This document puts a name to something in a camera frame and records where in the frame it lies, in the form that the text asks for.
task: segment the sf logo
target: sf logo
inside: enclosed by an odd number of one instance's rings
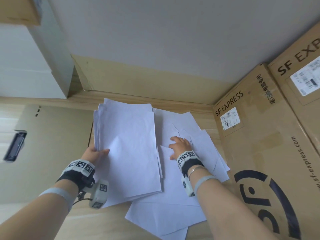
[[[266,180],[268,175],[254,171],[254,170],[243,170],[234,175],[235,182],[238,182],[241,179],[244,178],[253,178],[258,179],[262,182]],[[253,197],[247,197],[245,194],[244,185],[240,184],[240,193],[241,196],[246,204],[252,204],[252,205],[259,205],[259,206],[271,206],[269,199],[263,199],[263,198],[253,198]],[[295,238],[295,239],[301,239],[301,232],[299,227],[299,222],[296,216],[296,213],[294,212],[293,207],[291,206],[288,198],[282,191],[282,189],[276,184],[276,182],[271,179],[269,187],[272,189],[272,191],[275,193],[277,198],[279,199],[282,208],[285,212],[285,216],[287,218],[288,222],[288,230],[289,230],[289,237]],[[249,187],[248,188],[249,193],[254,195],[255,191],[254,188]],[[258,217],[263,221],[265,218],[268,218],[270,222],[272,223],[272,230],[274,233],[280,234],[280,229],[278,222],[274,218],[274,216],[267,210],[260,210],[258,213]]]

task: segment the black rectangular latch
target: black rectangular latch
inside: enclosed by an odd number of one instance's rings
[[[27,136],[27,132],[25,130],[16,130],[16,134],[8,148],[7,153],[5,154],[3,160],[9,163],[14,162],[20,150],[23,148],[24,140]]]

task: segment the forearm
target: forearm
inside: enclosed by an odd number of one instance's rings
[[[64,189],[74,198],[78,195],[78,186],[67,179],[53,188]],[[68,204],[62,196],[44,194],[0,225],[0,239],[54,239],[67,214]]]
[[[206,169],[194,171],[190,177],[192,188],[200,178],[208,175],[211,174]],[[262,221],[217,179],[203,182],[197,197],[214,239],[276,239]]]

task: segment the person's right hand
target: person's right hand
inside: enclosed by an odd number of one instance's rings
[[[170,140],[174,141],[174,144],[170,144],[169,148],[173,149],[174,154],[170,156],[170,160],[177,160],[178,156],[185,151],[192,151],[189,141],[181,137],[173,136]]]

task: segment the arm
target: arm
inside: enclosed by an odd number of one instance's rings
[[[109,150],[97,152],[91,146],[81,159],[97,165],[102,153],[107,155]],[[68,179],[56,182],[53,188],[66,190],[74,199],[78,195],[78,186]],[[68,204],[62,196],[55,193],[41,195],[0,225],[0,239],[54,239],[67,215]]]
[[[171,160],[185,151],[191,151],[186,139],[172,137],[175,144],[169,145],[174,150]],[[211,175],[205,168],[195,170],[189,180],[194,189],[202,177]],[[236,196],[227,190],[217,179],[203,182],[197,193],[199,204],[207,218],[214,239],[277,239],[263,222]]]

